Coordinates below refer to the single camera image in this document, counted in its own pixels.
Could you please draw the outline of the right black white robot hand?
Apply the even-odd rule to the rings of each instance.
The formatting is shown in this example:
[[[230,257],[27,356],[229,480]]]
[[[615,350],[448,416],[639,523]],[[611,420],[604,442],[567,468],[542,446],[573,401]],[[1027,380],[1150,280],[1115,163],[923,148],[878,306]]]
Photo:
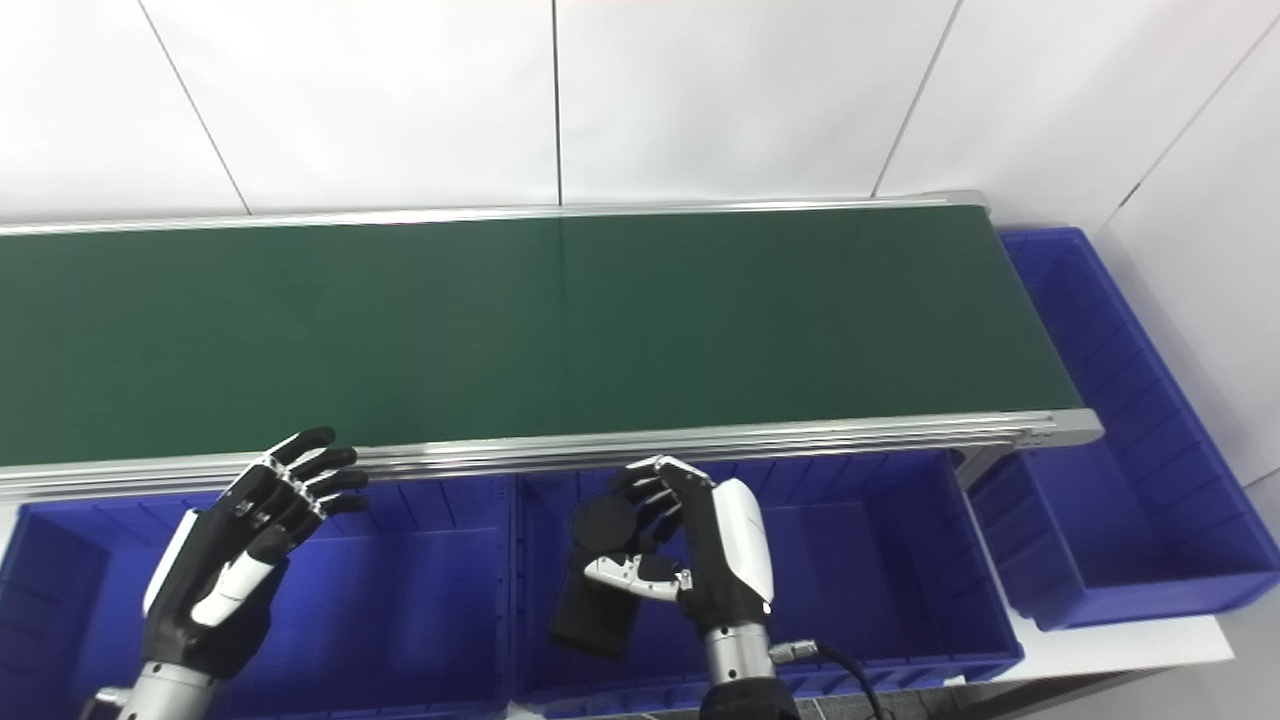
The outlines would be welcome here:
[[[700,633],[762,625],[774,578],[756,496],[675,456],[618,470],[571,525],[571,565],[594,585],[676,603]]]

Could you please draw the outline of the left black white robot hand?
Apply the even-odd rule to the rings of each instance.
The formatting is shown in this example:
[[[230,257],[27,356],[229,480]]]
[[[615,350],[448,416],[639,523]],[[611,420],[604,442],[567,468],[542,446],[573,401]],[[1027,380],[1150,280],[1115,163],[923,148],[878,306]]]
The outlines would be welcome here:
[[[143,593],[147,666],[224,682],[260,651],[291,553],[329,518],[369,507],[358,452],[335,441],[330,427],[301,430],[184,514]]]

